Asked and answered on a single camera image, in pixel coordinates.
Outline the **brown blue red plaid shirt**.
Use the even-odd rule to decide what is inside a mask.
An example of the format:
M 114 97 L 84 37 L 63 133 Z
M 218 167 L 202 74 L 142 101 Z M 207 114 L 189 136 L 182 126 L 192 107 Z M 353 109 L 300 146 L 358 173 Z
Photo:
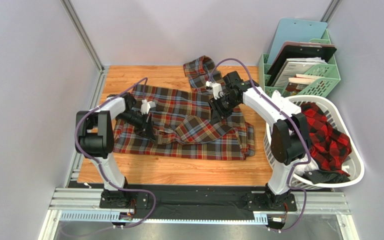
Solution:
M 183 65 L 190 91 L 151 85 L 137 85 L 131 95 L 139 110 L 142 99 L 156 104 L 151 111 L 155 140 L 135 133 L 133 125 L 118 120 L 115 124 L 114 152 L 120 154 L 155 155 L 174 158 L 243 161 L 256 153 L 255 129 L 246 122 L 239 107 L 231 116 L 211 124 L 206 89 L 209 77 L 222 83 L 214 61 L 201 56 Z

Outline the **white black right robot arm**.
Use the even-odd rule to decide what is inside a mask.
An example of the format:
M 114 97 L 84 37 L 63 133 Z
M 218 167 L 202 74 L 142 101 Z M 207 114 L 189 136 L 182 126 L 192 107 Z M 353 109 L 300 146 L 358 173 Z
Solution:
M 308 156 L 311 145 L 308 122 L 301 108 L 282 96 L 269 97 L 252 79 L 242 80 L 236 71 L 223 77 L 225 86 L 207 81 L 210 123 L 216 124 L 231 116 L 240 104 L 250 107 L 269 125 L 270 152 L 275 158 L 266 194 L 272 201 L 286 198 L 291 190 L 293 168 Z

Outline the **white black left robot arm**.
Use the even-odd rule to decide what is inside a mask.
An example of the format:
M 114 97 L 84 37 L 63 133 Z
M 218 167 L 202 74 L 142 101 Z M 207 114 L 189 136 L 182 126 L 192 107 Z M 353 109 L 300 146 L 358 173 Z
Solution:
M 135 110 L 136 99 L 129 93 L 109 95 L 99 106 L 76 114 L 75 149 L 90 159 L 104 182 L 104 189 L 127 191 L 127 179 L 119 170 L 113 154 L 115 148 L 112 121 L 120 119 L 133 126 L 134 133 L 156 141 L 151 109 L 153 101 L 143 99 L 140 110 Z

